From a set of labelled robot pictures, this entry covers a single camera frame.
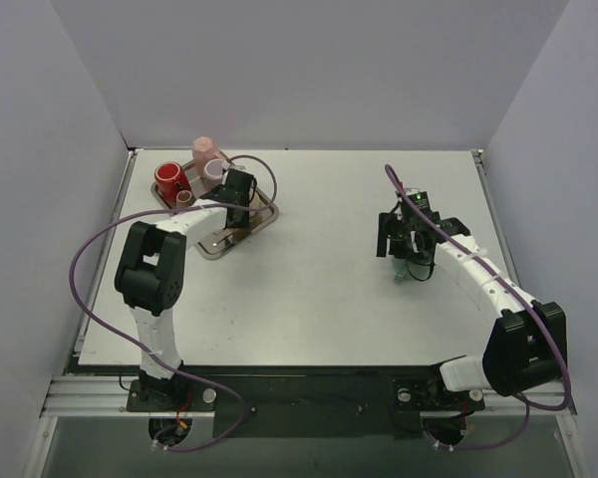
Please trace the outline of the mauve purple mug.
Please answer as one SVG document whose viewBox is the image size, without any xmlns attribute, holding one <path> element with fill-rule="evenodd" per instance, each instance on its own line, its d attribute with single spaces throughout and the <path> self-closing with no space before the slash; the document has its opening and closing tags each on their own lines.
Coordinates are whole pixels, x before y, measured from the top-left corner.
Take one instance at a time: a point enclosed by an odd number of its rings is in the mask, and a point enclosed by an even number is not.
<svg viewBox="0 0 598 478">
<path fill-rule="evenodd" d="M 209 160 L 203 170 L 202 177 L 208 189 L 212 189 L 223 181 L 224 173 L 228 163 L 220 158 Z"/>
</svg>

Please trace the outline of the green teal mug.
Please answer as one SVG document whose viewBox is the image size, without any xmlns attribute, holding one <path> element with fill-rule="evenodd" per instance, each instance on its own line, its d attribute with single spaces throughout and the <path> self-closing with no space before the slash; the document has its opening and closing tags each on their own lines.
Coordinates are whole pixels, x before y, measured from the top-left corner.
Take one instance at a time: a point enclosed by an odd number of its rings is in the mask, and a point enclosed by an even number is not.
<svg viewBox="0 0 598 478">
<path fill-rule="evenodd" d="M 414 278 L 409 271 L 409 263 L 406 259 L 392 258 L 394 281 L 398 284 L 405 281 L 413 281 Z"/>
</svg>

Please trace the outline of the pink faceted mug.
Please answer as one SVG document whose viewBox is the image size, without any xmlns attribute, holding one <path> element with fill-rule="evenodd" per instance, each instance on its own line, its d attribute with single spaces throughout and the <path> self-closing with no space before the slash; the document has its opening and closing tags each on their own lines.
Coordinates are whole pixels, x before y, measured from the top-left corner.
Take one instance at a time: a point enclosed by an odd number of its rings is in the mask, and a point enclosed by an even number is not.
<svg viewBox="0 0 598 478">
<path fill-rule="evenodd" d="M 217 146 L 214 141 L 207 136 L 198 137 L 192 145 L 193 165 L 199 174 L 203 173 L 205 166 L 214 159 L 218 158 Z"/>
</svg>

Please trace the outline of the small black mug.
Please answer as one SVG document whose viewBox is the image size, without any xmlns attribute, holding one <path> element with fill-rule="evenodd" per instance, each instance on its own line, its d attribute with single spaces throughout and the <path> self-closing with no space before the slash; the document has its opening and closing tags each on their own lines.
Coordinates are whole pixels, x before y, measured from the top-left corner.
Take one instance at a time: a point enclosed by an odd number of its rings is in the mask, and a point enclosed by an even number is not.
<svg viewBox="0 0 598 478">
<path fill-rule="evenodd" d="M 184 208 L 190 206 L 194 201 L 194 196 L 190 190 L 181 190 L 175 197 L 175 207 Z"/>
</svg>

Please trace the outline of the red mug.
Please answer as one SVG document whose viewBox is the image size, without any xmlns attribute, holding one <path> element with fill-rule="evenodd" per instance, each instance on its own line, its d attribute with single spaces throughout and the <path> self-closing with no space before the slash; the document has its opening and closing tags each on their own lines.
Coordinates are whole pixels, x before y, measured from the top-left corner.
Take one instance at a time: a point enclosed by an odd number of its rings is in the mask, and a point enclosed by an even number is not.
<svg viewBox="0 0 598 478">
<path fill-rule="evenodd" d="M 181 191 L 190 191 L 190 184 L 182 166 L 173 161 L 160 164 L 153 173 L 157 189 L 166 202 L 176 202 Z"/>
</svg>

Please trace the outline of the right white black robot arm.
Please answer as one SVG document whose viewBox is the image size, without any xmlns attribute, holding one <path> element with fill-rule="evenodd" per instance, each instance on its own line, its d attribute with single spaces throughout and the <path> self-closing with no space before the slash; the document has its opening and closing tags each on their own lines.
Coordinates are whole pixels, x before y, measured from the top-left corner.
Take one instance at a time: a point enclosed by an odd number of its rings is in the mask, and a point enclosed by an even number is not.
<svg viewBox="0 0 598 478">
<path fill-rule="evenodd" d="M 426 192 L 397 200 L 378 216 L 376 254 L 400 264 L 401 275 L 421 281 L 419 271 L 442 269 L 492 322 L 481 356 L 445 361 L 425 384 L 428 401 L 447 407 L 462 391 L 490 389 L 517 395 L 559 380 L 566 367 L 566 316 L 522 291 L 488 258 L 457 218 L 431 210 Z"/>
</svg>

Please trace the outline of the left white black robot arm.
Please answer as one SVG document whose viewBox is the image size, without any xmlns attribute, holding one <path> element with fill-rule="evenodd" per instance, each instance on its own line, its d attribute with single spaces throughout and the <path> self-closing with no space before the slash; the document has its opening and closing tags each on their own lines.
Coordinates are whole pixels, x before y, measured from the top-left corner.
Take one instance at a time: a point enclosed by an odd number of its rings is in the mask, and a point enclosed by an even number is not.
<svg viewBox="0 0 598 478">
<path fill-rule="evenodd" d="M 249 225 L 256 179 L 230 169 L 221 182 L 194 202 L 193 211 L 179 212 L 155 224 L 131 225 L 116 271 L 114 286 L 135 319 L 142 351 L 139 378 L 132 383 L 131 411 L 172 411 L 186 405 L 192 385 L 178 375 L 173 308 L 183 290 L 187 250 L 225 228 Z"/>
</svg>

